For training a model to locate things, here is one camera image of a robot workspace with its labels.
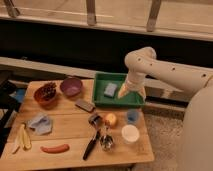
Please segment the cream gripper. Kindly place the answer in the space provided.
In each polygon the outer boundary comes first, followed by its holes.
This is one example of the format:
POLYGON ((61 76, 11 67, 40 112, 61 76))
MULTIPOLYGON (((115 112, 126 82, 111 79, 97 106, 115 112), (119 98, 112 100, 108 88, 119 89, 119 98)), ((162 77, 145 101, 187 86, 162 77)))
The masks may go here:
POLYGON ((146 99, 146 91, 144 88, 145 75, 137 72, 129 72, 127 74, 125 84, 123 84, 118 92, 117 97, 122 98, 128 94, 129 91, 139 91, 143 100, 146 99))

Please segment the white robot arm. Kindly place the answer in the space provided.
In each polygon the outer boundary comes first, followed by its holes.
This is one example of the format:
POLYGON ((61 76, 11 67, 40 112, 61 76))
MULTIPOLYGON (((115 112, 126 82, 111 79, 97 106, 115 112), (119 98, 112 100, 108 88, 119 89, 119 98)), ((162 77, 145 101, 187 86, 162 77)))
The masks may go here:
POLYGON ((146 75, 192 94, 183 121, 176 171, 213 171, 213 69, 156 59, 152 47, 125 56, 128 74, 118 97, 146 97, 146 75))

